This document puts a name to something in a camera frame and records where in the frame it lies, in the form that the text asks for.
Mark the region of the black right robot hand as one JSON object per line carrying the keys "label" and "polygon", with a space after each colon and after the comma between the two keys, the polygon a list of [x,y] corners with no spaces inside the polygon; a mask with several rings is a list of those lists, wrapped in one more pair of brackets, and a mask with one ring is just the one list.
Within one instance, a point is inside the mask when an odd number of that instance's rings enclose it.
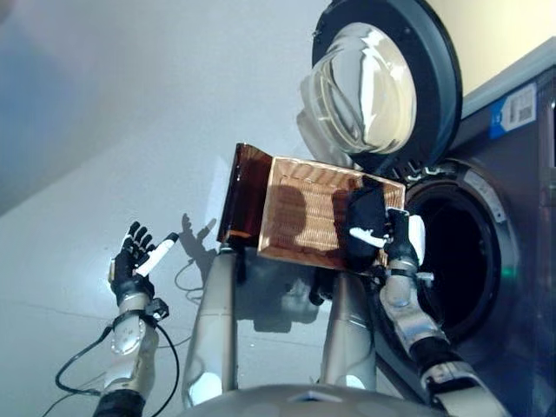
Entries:
{"label": "black right robot hand", "polygon": [[419,215],[387,208],[347,218],[347,261],[353,270],[367,268],[383,250],[388,260],[403,260],[421,267],[426,250],[426,230]]}

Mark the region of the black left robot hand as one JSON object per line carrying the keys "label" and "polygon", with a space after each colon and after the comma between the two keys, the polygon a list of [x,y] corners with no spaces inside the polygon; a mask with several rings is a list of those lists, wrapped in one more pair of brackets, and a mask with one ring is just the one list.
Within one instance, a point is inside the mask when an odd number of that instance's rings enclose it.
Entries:
{"label": "black left robot hand", "polygon": [[152,300],[155,287],[149,274],[177,243],[179,235],[169,233],[159,244],[140,222],[133,222],[122,239],[120,251],[109,265],[109,285],[116,296],[116,304],[131,295],[145,295]]}

